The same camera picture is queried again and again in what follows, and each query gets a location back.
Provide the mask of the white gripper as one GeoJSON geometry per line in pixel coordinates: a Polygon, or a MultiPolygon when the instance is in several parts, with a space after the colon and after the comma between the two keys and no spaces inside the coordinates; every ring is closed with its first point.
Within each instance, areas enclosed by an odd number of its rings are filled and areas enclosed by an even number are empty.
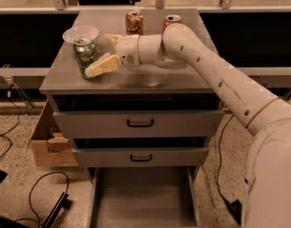
{"type": "Polygon", "coordinates": [[[97,61],[90,64],[85,69],[85,74],[88,78],[117,70],[122,62],[125,67],[138,67],[140,65],[138,56],[139,35],[127,35],[123,37],[119,34],[108,34],[107,41],[110,46],[116,45],[117,55],[107,52],[97,61]]]}

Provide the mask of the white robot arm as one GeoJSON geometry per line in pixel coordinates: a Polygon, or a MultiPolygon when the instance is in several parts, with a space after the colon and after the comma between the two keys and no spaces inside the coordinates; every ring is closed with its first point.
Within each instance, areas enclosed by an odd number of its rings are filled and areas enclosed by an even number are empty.
{"type": "Polygon", "coordinates": [[[88,78],[152,64],[192,66],[254,136],[246,159],[242,228],[291,228],[291,104],[210,50],[186,25],[161,35],[115,35],[106,53],[86,69],[88,78]]]}

